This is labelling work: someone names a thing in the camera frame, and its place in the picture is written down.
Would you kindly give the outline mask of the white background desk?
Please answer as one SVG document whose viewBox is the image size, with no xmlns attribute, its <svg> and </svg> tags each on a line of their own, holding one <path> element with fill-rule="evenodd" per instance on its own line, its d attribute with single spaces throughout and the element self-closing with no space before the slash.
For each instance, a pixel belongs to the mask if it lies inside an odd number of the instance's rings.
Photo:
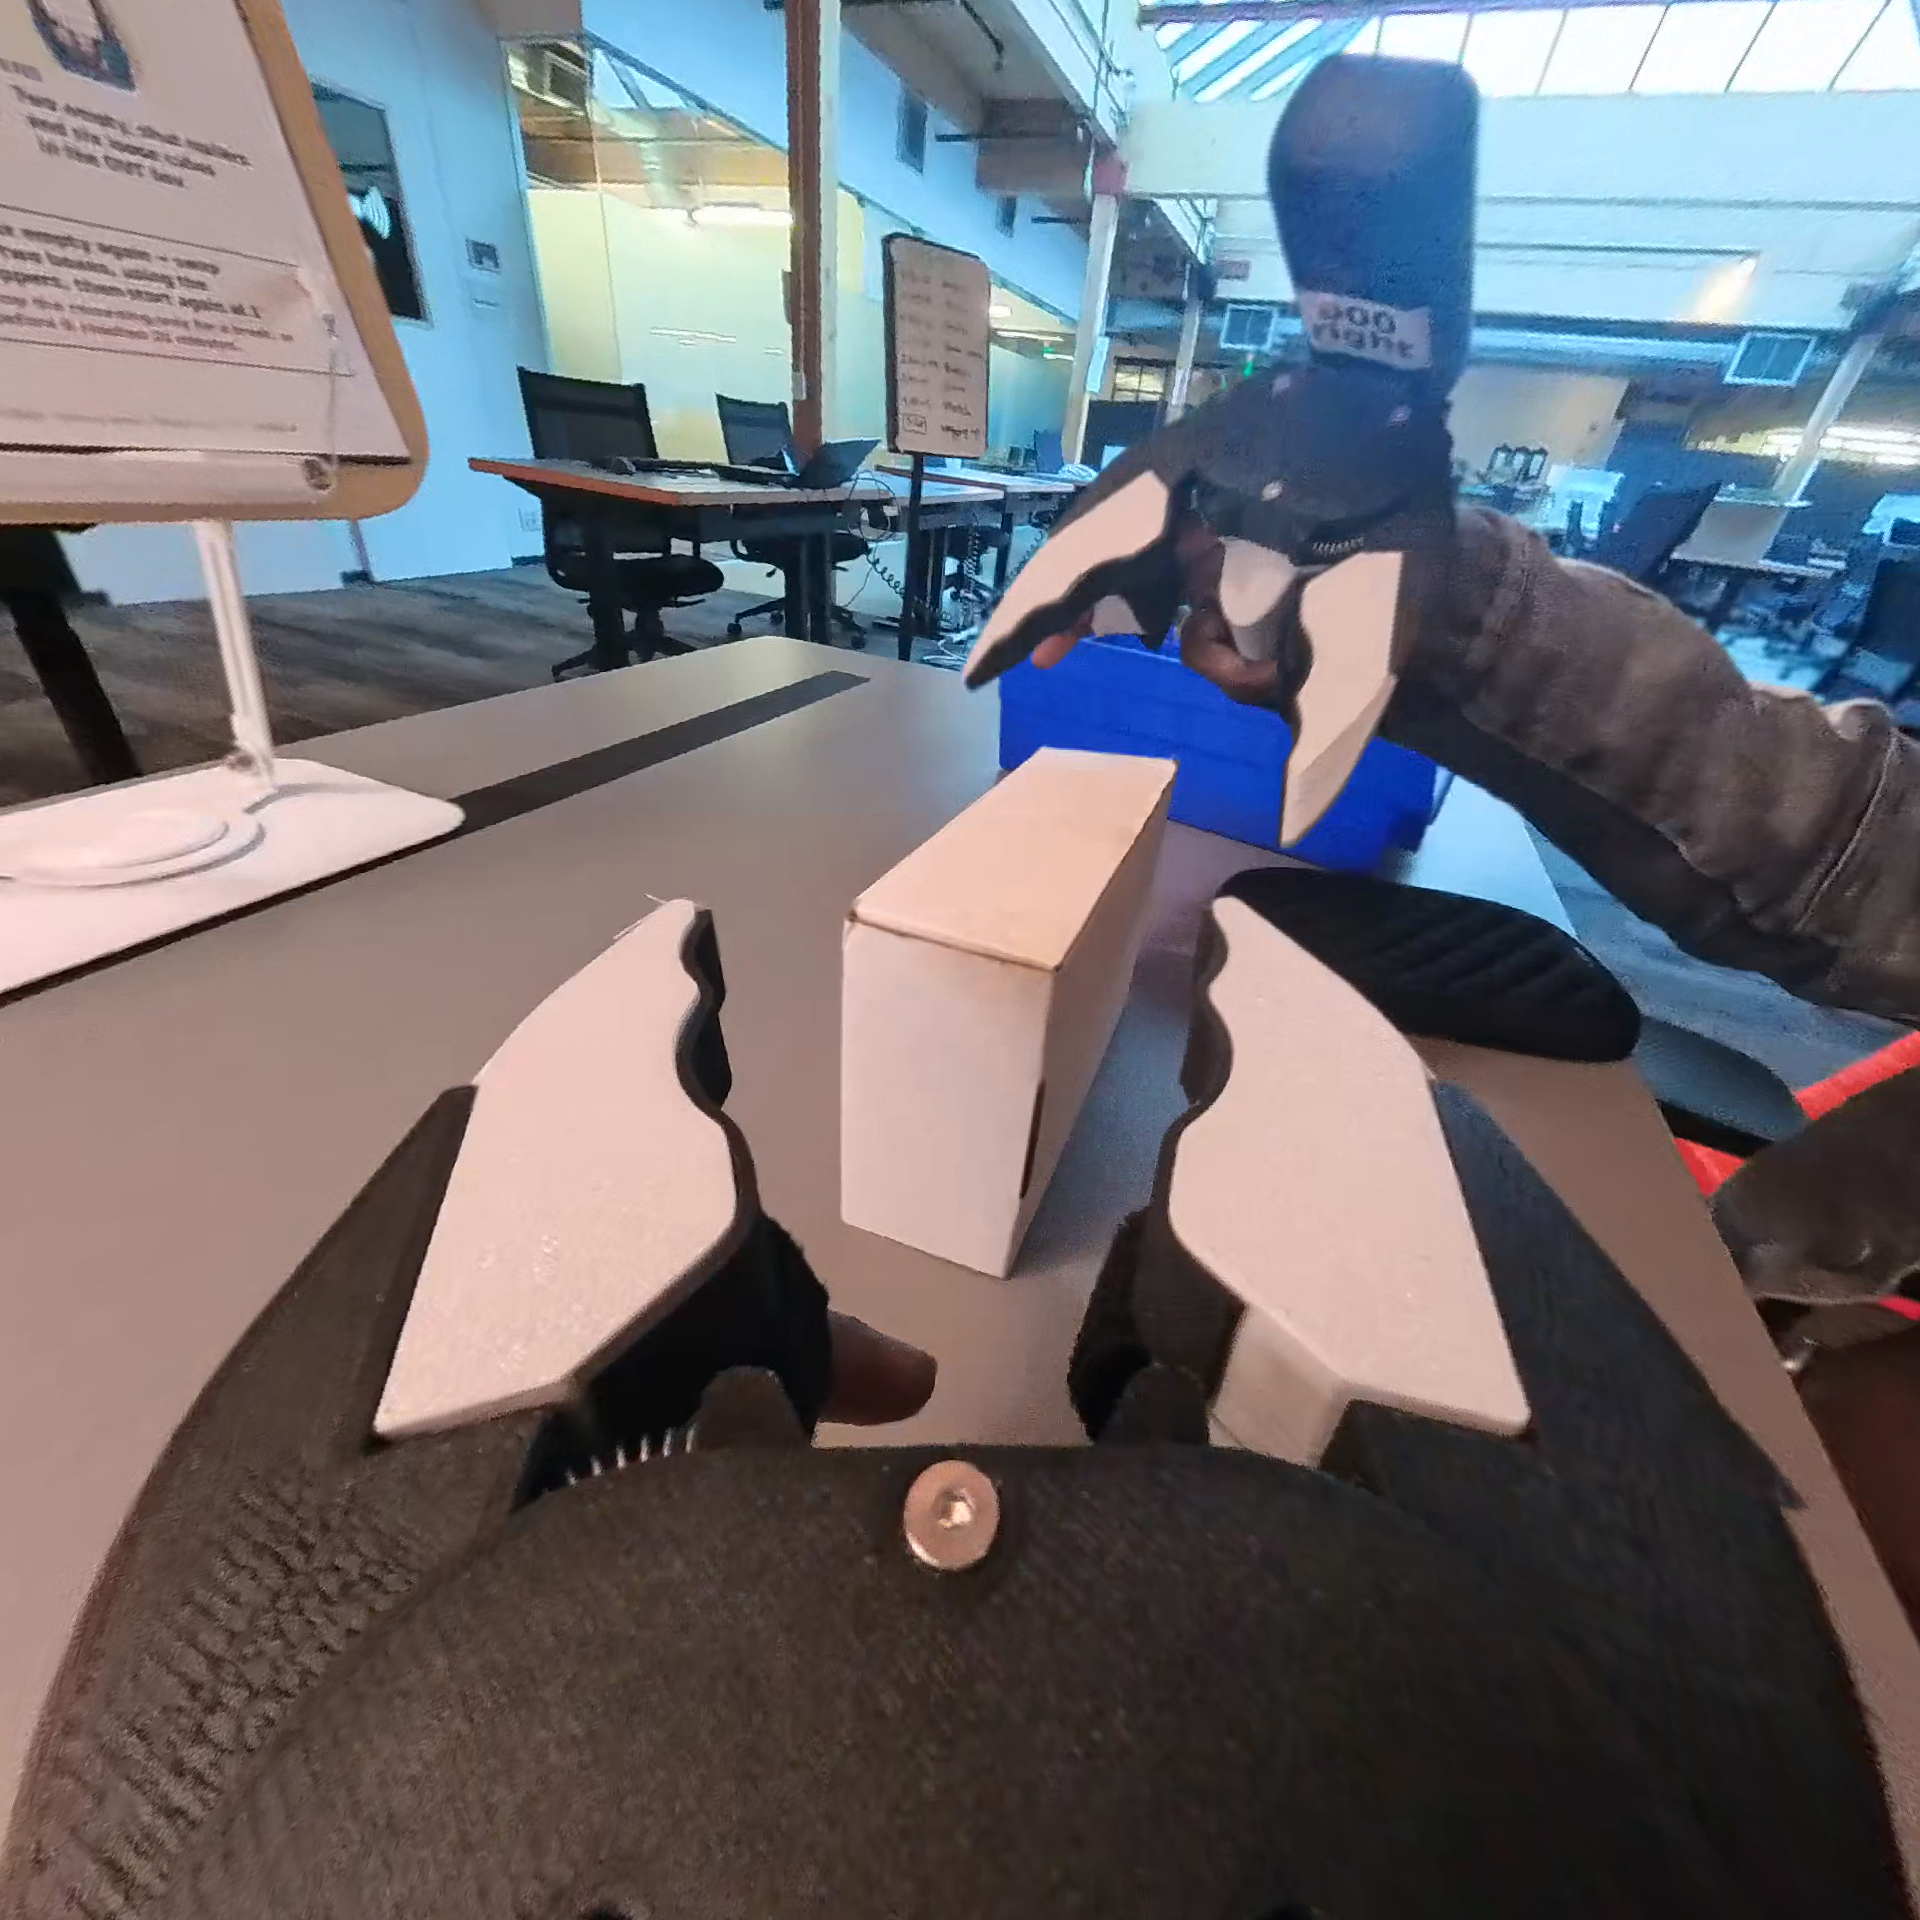
<svg viewBox="0 0 1920 1920">
<path fill-rule="evenodd" d="M 958 587 L 965 629 L 978 626 L 1023 565 L 1026 533 L 1049 533 L 1084 487 L 1068 474 L 871 467 L 860 516 L 874 539 L 903 542 L 897 658 L 954 658 L 958 639 L 940 632 L 946 590 Z"/>
</svg>

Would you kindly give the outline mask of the person's left hand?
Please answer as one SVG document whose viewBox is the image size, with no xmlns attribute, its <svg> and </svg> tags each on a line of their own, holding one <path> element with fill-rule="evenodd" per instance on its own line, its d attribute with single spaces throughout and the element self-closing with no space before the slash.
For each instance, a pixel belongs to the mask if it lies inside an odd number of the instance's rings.
<svg viewBox="0 0 1920 1920">
<path fill-rule="evenodd" d="M 935 1396 L 940 1365 L 932 1352 L 830 1310 L 830 1396 L 822 1424 L 891 1427 Z"/>
</svg>

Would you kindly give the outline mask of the brown pillar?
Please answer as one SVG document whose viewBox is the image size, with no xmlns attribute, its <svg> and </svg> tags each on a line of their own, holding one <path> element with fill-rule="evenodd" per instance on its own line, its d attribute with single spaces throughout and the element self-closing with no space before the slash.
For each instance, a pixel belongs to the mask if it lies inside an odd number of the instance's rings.
<svg viewBox="0 0 1920 1920">
<path fill-rule="evenodd" d="M 837 419 L 842 7 L 785 4 L 789 419 L 804 454 Z"/>
</svg>

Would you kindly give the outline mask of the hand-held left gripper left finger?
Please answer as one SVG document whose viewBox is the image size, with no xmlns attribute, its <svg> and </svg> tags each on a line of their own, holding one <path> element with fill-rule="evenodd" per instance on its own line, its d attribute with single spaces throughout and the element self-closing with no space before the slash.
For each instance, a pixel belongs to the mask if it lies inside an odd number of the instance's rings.
<svg viewBox="0 0 1920 1920">
<path fill-rule="evenodd" d="M 377 1438 L 582 1404 L 744 1241 L 716 923 L 655 902 L 477 1070 Z"/>
</svg>

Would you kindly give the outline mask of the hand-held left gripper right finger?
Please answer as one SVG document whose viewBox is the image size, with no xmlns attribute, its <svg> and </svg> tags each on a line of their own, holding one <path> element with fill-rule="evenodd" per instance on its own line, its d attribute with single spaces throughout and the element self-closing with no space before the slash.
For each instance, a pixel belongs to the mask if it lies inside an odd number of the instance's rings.
<svg viewBox="0 0 1920 1920">
<path fill-rule="evenodd" d="M 1173 1137 L 1173 1250 L 1225 1291 L 1212 1438 L 1315 1466 L 1352 1404 L 1491 1438 L 1531 1408 L 1437 1085 L 1404 1035 L 1244 899 L 1209 914 L 1198 1035 L 1225 1046 Z"/>
</svg>

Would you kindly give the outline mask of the white cardboard box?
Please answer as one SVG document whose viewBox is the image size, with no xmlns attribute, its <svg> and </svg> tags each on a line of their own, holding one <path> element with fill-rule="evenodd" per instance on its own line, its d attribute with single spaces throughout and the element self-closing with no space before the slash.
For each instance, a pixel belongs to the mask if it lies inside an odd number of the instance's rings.
<svg viewBox="0 0 1920 1920">
<path fill-rule="evenodd" d="M 1173 784 L 1043 748 L 851 902 L 846 1225 L 1013 1275 L 1130 998 Z"/>
</svg>

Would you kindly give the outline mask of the wooden background desk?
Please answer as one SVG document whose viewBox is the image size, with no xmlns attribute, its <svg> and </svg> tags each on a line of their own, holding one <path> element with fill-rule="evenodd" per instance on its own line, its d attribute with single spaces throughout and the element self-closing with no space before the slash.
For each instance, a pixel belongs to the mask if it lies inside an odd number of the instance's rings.
<svg viewBox="0 0 1920 1920">
<path fill-rule="evenodd" d="M 785 567 L 785 632 L 830 643 L 830 581 L 837 542 L 877 502 L 877 478 L 857 470 L 837 487 L 779 483 L 760 470 L 636 467 L 582 461 L 468 461 L 528 492 L 541 509 L 548 575 L 585 602 L 591 647 L 551 676 L 611 671 L 686 643 L 662 626 L 723 587 L 707 559 L 736 546 L 789 548 Z"/>
</svg>

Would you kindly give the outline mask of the person's right hand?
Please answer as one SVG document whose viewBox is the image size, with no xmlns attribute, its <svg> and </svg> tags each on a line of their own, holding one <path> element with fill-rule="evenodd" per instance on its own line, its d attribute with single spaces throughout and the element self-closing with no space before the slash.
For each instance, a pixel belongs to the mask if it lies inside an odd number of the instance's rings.
<svg viewBox="0 0 1920 1920">
<path fill-rule="evenodd" d="M 1261 542 L 1225 539 L 1184 516 L 1175 534 L 1183 567 L 1183 662 L 1242 704 L 1301 721 L 1304 565 Z"/>
</svg>

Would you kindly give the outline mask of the person's right forearm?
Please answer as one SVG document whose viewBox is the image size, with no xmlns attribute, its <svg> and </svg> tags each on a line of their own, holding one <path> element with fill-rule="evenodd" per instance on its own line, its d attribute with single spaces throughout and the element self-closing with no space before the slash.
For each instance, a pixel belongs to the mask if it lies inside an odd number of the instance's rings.
<svg viewBox="0 0 1920 1920">
<path fill-rule="evenodd" d="M 1916 1024 L 1916 741 L 1749 683 L 1687 613 L 1464 505 L 1382 730 L 1701 963 Z"/>
</svg>

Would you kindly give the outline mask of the dark wall screen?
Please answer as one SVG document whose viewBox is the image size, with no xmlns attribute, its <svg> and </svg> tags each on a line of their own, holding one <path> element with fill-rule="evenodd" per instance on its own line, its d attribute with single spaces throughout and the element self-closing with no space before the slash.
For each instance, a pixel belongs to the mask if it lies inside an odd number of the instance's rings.
<svg viewBox="0 0 1920 1920">
<path fill-rule="evenodd" d="M 405 323 L 428 323 L 432 311 L 419 276 L 384 112 L 322 80 L 311 87 L 390 313 Z"/>
</svg>

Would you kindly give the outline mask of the whiteboard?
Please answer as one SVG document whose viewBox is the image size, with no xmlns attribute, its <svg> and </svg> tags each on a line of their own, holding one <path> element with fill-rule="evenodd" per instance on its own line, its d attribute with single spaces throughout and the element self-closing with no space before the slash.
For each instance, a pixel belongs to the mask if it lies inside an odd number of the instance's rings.
<svg viewBox="0 0 1920 1920">
<path fill-rule="evenodd" d="M 990 301 L 982 257 L 911 233 L 882 237 L 885 441 L 895 454 L 986 454 Z"/>
</svg>

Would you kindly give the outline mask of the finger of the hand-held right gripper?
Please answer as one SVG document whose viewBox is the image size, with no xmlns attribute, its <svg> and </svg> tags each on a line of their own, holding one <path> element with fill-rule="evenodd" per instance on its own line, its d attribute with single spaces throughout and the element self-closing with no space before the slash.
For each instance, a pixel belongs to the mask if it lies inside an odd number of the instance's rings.
<svg viewBox="0 0 1920 1920">
<path fill-rule="evenodd" d="M 1281 847 L 1331 805 L 1396 688 L 1404 555 L 1352 551 L 1322 567 L 1225 542 L 1219 613 L 1244 686 L 1291 729 Z"/>
<path fill-rule="evenodd" d="M 1184 502 L 1184 487 L 1153 470 L 1109 492 L 1086 489 L 1000 595 L 964 662 L 964 686 L 1001 679 L 1050 635 L 1098 632 L 1094 613 L 1106 605 L 1119 609 L 1117 632 L 1163 639 L 1184 602 L 1175 546 Z"/>
</svg>

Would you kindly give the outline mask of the white sign stand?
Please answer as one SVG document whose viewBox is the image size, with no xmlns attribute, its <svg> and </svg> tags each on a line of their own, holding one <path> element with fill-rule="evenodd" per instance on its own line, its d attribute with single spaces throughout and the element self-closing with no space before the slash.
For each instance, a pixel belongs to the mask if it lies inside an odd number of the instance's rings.
<svg viewBox="0 0 1920 1920">
<path fill-rule="evenodd" d="M 440 842 L 464 823 L 457 804 L 276 753 L 232 527 L 190 528 L 228 694 L 228 753 L 3 812 L 5 995 Z"/>
</svg>

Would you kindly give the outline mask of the black oval ribbed pad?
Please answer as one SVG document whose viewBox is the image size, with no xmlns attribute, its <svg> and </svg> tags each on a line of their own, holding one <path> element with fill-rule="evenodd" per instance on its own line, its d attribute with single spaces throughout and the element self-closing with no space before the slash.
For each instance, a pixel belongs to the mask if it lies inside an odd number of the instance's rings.
<svg viewBox="0 0 1920 1920">
<path fill-rule="evenodd" d="M 1514 904 L 1328 868 L 1219 889 L 1288 935 L 1408 1038 L 1616 1065 L 1643 1038 L 1627 986 L 1571 932 Z"/>
</svg>

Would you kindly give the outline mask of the black office chair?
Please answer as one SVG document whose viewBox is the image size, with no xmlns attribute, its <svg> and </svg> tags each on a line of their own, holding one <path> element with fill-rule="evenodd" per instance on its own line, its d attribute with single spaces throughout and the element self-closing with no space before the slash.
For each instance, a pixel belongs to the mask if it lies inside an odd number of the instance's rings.
<svg viewBox="0 0 1920 1920">
<path fill-rule="evenodd" d="M 654 461 L 655 428 L 643 384 L 614 384 L 520 364 L 520 400 L 537 461 L 629 474 Z M 611 518 L 585 495 L 541 492 L 541 565 L 551 583 L 585 597 L 593 639 L 558 658 L 551 679 L 621 670 L 632 658 L 681 655 L 662 609 L 681 609 L 725 587 L 725 575 L 700 546 L 680 551 L 668 534 L 632 518 Z"/>
<path fill-rule="evenodd" d="M 785 400 L 748 400 L 748 398 L 732 398 L 732 395 L 716 395 L 716 412 L 718 412 L 718 428 L 723 428 L 723 441 L 725 441 L 725 454 L 727 461 L 741 465 L 751 458 L 751 449 L 769 441 L 789 441 L 794 444 L 794 421 Z M 821 546 L 821 587 L 837 587 L 837 572 L 857 559 L 868 559 L 868 542 L 851 533 L 848 527 L 837 527 L 831 534 L 822 534 L 825 542 Z M 801 546 L 794 542 L 732 542 L 732 555 L 741 560 L 754 560 L 764 567 L 779 572 L 779 577 L 788 575 L 788 560 L 794 560 L 801 555 Z M 779 629 L 785 629 L 785 602 L 779 597 L 766 597 L 760 605 L 751 605 L 741 609 L 741 616 L 732 616 L 725 626 L 727 639 L 744 635 L 744 621 L 748 616 L 769 616 Z M 830 609 L 830 622 L 842 626 L 851 635 L 857 651 L 864 651 L 868 632 L 864 626 L 848 613 L 848 609 Z"/>
</svg>

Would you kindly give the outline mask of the person's dark jacket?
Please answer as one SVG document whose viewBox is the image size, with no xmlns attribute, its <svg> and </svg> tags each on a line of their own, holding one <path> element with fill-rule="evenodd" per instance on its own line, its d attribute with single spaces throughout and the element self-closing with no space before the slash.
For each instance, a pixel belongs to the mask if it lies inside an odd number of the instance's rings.
<svg viewBox="0 0 1920 1920">
<path fill-rule="evenodd" d="M 1789 1370 L 1916 1333 L 1916 1104 L 1896 1085 L 1762 1147 L 1712 1213 Z"/>
</svg>

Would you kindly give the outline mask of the paper instruction sign board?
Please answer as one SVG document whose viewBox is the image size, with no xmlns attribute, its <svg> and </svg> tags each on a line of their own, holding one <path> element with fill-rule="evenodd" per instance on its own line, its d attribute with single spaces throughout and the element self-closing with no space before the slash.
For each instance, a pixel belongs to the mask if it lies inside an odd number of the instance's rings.
<svg viewBox="0 0 1920 1920">
<path fill-rule="evenodd" d="M 3 522 L 369 518 L 423 419 L 276 4 L 3 4 Z"/>
</svg>

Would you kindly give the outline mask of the grey desk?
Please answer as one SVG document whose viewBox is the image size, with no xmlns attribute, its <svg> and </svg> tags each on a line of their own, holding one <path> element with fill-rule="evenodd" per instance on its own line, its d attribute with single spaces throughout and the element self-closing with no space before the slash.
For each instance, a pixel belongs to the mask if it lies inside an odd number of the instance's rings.
<svg viewBox="0 0 1920 1920">
<path fill-rule="evenodd" d="M 1064 1359 L 1175 1114 L 1194 923 L 1278 855 L 1170 826 L 1113 1047 L 1013 1279 L 848 1232 L 842 921 L 1000 772 L 958 676 L 741 639 L 342 730 L 303 758 L 464 800 L 636 758 L 409 859 L 3 1006 L 3 1812 L 158 1454 L 440 1092 L 660 899 L 725 961 L 732 1114 L 838 1310 L 936 1354 L 925 1414 L 830 1445 L 1076 1444 Z"/>
</svg>

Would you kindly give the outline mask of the blue plastic bin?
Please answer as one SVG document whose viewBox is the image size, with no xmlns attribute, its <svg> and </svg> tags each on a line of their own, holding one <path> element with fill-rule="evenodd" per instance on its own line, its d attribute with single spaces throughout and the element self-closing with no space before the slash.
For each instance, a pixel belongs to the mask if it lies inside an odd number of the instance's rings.
<svg viewBox="0 0 1920 1920">
<path fill-rule="evenodd" d="M 1278 713 L 1234 703 L 1190 671 L 1173 647 L 1089 635 L 1050 670 L 1013 666 L 997 679 L 997 694 L 1001 772 L 1038 748 L 1167 758 L 1175 764 L 1173 823 L 1261 853 L 1284 850 L 1278 829 L 1294 733 Z M 1449 784 L 1423 753 L 1374 739 L 1322 819 L 1288 853 L 1367 874 L 1423 847 Z"/>
</svg>

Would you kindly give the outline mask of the laptop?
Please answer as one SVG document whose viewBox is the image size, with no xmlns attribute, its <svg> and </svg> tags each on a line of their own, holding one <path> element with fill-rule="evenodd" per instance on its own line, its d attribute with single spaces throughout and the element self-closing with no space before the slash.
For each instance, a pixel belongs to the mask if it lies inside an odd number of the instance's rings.
<svg viewBox="0 0 1920 1920">
<path fill-rule="evenodd" d="M 748 461 L 718 465 L 716 474 L 741 487 L 773 487 L 801 492 L 837 492 L 851 487 L 877 441 L 825 441 L 821 449 L 796 458 L 789 441 L 757 444 Z"/>
</svg>

